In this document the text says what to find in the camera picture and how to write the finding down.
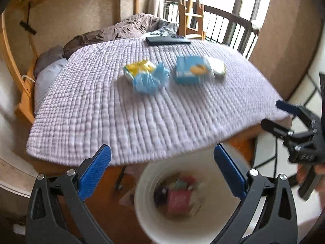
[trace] brown comforter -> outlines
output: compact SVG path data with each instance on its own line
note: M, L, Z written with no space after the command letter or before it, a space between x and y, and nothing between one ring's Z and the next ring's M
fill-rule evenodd
M78 49L88 45L120 38L139 38L146 32L159 29L166 22L151 14L135 14L114 26L76 36L64 46L64 58L69 59Z

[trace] pillow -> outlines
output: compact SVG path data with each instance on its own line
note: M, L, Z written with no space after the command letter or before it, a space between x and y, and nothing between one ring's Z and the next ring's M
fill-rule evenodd
M63 58L63 48L59 45L49 49L48 51L45 51L42 53L36 62L35 70L34 70L34 76L37 78L37 76L40 74L40 72L45 69L48 65L51 63L57 61L58 59Z
M60 73L60 71L63 69L66 63L67 63L67 59L65 58L59 59L53 62L51 65L47 66L45 69L43 69L38 75L35 81L35 89L34 89L35 116L37 115L38 110L41 104L43 103L44 98L48 93L51 84L54 82L56 76Z

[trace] blue plastic bag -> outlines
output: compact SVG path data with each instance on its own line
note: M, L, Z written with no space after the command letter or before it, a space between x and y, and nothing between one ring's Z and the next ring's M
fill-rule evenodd
M156 92L164 85L169 77L169 71L163 63L159 63L156 69L150 72L141 72L133 79L133 89L139 93L150 94Z

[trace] lavender blanket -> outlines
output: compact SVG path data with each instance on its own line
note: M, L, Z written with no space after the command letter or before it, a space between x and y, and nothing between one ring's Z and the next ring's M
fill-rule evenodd
M174 75L176 57L223 60L223 82L168 85L154 95L134 93L125 64L163 62ZM207 41L148 47L121 39L78 50L50 87L36 116L27 152L38 159L78 166L107 144L112 165L173 157L223 141L267 117L283 119L279 94L238 52Z

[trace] metal screw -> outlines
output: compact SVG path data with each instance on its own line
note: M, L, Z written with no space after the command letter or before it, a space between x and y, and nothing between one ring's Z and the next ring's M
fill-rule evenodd
M76 173L76 171L75 171L74 169L70 169L70 170L67 171L67 175L68 175L68 176L72 176L72 175L74 175L75 173Z
M250 173L252 176L257 176L257 175L258 175L258 170L251 169L251 170L249 171L249 173Z
M280 179L285 181L287 179L287 176L285 176L284 174L280 174Z
M43 179L44 179L44 177L45 177L45 175L44 175L44 174L39 174L39 175L37 176L37 179L38 179L38 180L43 180Z

